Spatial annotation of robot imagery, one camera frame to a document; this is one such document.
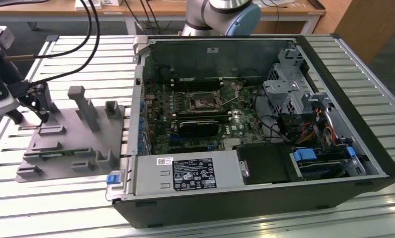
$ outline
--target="power supply label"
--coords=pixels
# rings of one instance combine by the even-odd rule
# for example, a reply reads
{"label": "power supply label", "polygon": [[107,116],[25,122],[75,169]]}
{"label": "power supply label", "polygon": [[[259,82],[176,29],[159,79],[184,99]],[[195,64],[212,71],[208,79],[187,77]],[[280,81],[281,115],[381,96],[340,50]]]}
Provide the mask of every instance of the power supply label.
{"label": "power supply label", "polygon": [[212,159],[172,161],[175,191],[216,188]]}

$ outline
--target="circuit board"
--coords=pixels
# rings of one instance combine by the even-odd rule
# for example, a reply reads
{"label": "circuit board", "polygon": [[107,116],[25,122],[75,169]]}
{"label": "circuit board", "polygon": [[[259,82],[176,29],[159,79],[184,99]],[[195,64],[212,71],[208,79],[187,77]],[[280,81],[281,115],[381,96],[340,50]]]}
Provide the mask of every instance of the circuit board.
{"label": "circuit board", "polygon": [[[231,149],[224,143],[261,143],[264,134],[251,101],[251,90],[237,80],[225,80],[216,91],[175,92],[168,85],[145,85],[152,154]],[[213,136],[181,137],[175,115],[201,112],[224,112],[228,120],[219,124]]]}

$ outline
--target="blue latch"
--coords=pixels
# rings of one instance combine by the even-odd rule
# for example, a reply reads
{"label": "blue latch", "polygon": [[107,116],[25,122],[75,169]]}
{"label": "blue latch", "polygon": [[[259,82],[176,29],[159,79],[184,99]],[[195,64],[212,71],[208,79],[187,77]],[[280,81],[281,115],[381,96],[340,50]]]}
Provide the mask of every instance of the blue latch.
{"label": "blue latch", "polygon": [[296,161],[316,160],[316,154],[312,149],[299,149],[293,152]]}
{"label": "blue latch", "polygon": [[120,176],[119,175],[107,175],[105,177],[105,184],[119,184],[120,183]]}
{"label": "blue latch", "polygon": [[345,148],[345,150],[348,151],[351,158],[352,158],[353,156],[356,156],[356,153],[355,153],[353,147],[349,146],[349,147]]}

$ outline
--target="white table leg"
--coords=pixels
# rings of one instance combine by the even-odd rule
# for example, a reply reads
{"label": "white table leg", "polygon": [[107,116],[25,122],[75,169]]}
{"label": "white table leg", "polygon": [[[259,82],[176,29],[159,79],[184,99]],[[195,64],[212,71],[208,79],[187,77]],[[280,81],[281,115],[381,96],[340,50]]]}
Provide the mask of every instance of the white table leg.
{"label": "white table leg", "polygon": [[309,16],[308,21],[304,23],[303,29],[301,29],[301,34],[312,34],[317,21],[319,21],[320,15],[312,15]]}
{"label": "white table leg", "polygon": [[137,30],[136,30],[136,21],[133,17],[124,17],[124,22],[127,26],[127,32],[129,35],[137,35]]}

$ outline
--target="slotted metal surface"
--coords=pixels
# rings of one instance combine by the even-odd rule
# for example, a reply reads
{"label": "slotted metal surface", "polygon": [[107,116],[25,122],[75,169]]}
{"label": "slotted metal surface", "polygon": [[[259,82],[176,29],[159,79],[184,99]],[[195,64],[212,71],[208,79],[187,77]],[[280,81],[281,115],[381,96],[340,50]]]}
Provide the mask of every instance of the slotted metal surface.
{"label": "slotted metal surface", "polygon": [[[41,54],[69,50],[81,38],[60,37],[57,42],[45,43]],[[395,160],[395,98],[337,40],[327,35],[307,36],[307,39]],[[37,60],[27,77],[37,80],[75,68],[85,61],[92,44],[91,39],[77,53]],[[132,37],[105,36],[92,64],[83,72],[49,83],[59,108],[75,107],[67,97],[72,85],[88,89],[85,96],[96,106],[108,99],[129,106]],[[317,80],[315,83],[323,91]],[[128,108],[124,116],[128,120]],[[104,199],[105,176],[31,183],[13,181],[31,134],[31,128],[19,130],[3,119],[0,237],[395,237],[395,184],[379,192],[361,194],[333,209],[136,230]],[[124,131],[121,153],[127,151],[127,139],[128,131]]]}

